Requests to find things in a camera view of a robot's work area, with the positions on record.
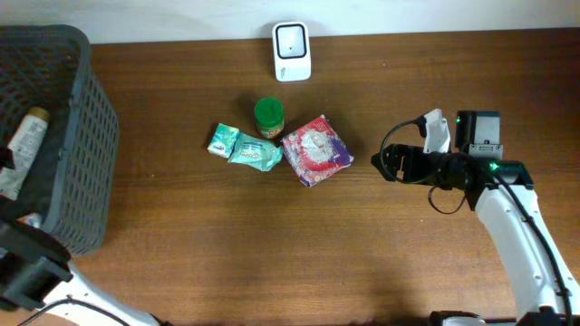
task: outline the gray plastic bin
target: gray plastic bin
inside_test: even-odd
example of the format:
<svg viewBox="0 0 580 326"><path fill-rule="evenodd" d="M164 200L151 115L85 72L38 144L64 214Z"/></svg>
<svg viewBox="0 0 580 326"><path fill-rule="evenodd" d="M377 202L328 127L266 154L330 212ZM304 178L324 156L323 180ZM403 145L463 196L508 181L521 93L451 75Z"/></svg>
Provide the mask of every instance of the gray plastic bin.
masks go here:
<svg viewBox="0 0 580 326"><path fill-rule="evenodd" d="M119 144L117 114L90 57L74 27L0 27L0 146L31 107L53 115L18 199L0 197L0 215L40 213L41 229L73 255L102 244Z"/></svg>

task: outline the wooden table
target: wooden table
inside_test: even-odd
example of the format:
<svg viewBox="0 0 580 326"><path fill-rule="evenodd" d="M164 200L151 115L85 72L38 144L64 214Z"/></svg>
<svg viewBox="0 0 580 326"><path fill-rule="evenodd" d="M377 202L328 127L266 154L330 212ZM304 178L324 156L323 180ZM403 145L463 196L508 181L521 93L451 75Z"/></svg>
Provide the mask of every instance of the wooden table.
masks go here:
<svg viewBox="0 0 580 326"><path fill-rule="evenodd" d="M313 38L312 78L291 83L276 81L271 46L93 46L121 120L104 247L77 259L102 289L179 325L515 316L476 215L440 215L427 187L388 183L370 164L389 129L434 108L450 121L457 110L501 112L505 158L526 163L580 276L580 30ZM261 173L208 154L218 122L257 135L263 97L284 104L285 132L325 114L353 166L307 188L285 160ZM422 145L416 128L393 142ZM444 209L460 199L435 197Z"/></svg>

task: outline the brown cap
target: brown cap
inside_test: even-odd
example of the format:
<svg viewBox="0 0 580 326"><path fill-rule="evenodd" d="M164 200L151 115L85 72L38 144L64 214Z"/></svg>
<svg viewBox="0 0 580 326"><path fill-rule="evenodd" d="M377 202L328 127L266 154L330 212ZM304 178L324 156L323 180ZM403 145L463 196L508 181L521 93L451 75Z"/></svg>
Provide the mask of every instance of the brown cap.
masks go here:
<svg viewBox="0 0 580 326"><path fill-rule="evenodd" d="M28 115L35 116L36 118L40 118L46 122L51 120L51 113L40 107L32 107L28 111Z"/></svg>

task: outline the green jar lid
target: green jar lid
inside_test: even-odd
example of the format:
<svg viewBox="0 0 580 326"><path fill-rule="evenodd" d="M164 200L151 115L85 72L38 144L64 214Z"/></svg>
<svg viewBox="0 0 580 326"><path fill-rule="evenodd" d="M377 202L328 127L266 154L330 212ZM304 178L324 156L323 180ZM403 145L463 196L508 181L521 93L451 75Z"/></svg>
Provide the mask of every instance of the green jar lid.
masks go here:
<svg viewBox="0 0 580 326"><path fill-rule="evenodd" d="M254 115L258 126L273 128L284 121L282 103L273 98L260 100L254 107Z"/></svg>

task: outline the white rectangular device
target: white rectangular device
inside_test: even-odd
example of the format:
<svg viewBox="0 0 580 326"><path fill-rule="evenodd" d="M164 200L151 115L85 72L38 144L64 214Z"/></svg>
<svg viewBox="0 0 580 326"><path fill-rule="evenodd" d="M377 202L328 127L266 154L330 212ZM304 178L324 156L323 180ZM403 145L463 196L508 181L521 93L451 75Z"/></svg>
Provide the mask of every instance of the white rectangular device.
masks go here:
<svg viewBox="0 0 580 326"><path fill-rule="evenodd" d="M281 82L310 78L311 59L308 28L304 23L276 24L272 29L275 77Z"/></svg>

